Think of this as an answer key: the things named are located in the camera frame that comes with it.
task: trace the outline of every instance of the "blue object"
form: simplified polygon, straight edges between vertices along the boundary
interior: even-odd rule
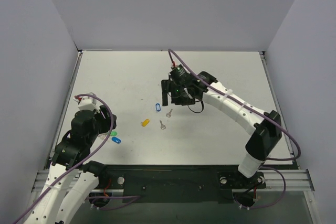
[[[112,141],[114,141],[117,144],[121,143],[121,140],[119,138],[115,137],[115,136],[113,136],[111,139],[112,139]]]
[[[157,103],[157,104],[155,105],[155,109],[156,109],[157,112],[161,111],[161,106],[160,106],[159,103]]]

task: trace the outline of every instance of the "red wire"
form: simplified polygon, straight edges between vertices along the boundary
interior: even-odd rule
[[[112,180],[109,179],[109,184],[107,185],[107,187],[104,188],[104,191],[103,191],[103,192],[104,192],[104,195],[105,195],[106,197],[108,197],[109,195],[108,195],[107,193],[105,193],[105,190],[108,189],[108,188],[111,186],[111,182],[112,182]]]

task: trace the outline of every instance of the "black base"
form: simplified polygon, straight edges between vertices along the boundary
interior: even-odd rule
[[[247,179],[237,169],[237,165],[108,165],[107,173],[112,178],[110,189],[123,188],[124,196],[140,195],[138,203],[230,203],[233,202],[232,189],[248,189],[257,184],[258,177],[263,176],[262,172],[257,172],[255,176]],[[118,177],[124,177],[123,185],[117,183]],[[221,184],[221,177],[226,177],[228,182]]]

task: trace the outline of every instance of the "white panel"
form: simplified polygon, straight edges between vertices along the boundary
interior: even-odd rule
[[[275,109],[260,55],[257,52],[180,52],[196,72],[208,71],[227,88],[266,111]],[[117,119],[118,138],[93,157],[105,164],[210,165],[239,164],[245,156],[249,135],[227,115],[205,105],[201,114],[186,106],[162,104],[161,80],[167,79],[167,52],[85,51],[72,96],[93,92],[106,101]],[[193,106],[199,109],[200,104]],[[172,111],[171,118],[166,113]],[[61,137],[70,129],[78,111],[70,101]],[[146,127],[140,123],[150,119]],[[166,125],[160,128],[159,120]],[[97,139],[92,149],[101,143]],[[272,157],[289,157],[282,139]]]
[[[79,49],[265,50],[294,0],[52,0]]]
[[[336,219],[336,0],[295,0],[267,62],[286,125],[297,137],[324,223]]]
[[[51,0],[0,4],[0,222],[12,223],[48,156],[77,50]]]

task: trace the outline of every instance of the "screw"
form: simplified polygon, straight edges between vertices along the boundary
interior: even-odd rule
[[[258,183],[261,183],[261,182],[264,183],[264,177],[259,177],[259,178],[258,178]]]
[[[227,179],[225,177],[221,177],[219,179],[219,181],[220,181],[221,184],[226,184],[227,183]]]
[[[124,184],[125,179],[124,179],[123,177],[119,177],[119,178],[117,179],[117,182],[118,182],[119,185],[122,185],[122,184]]]

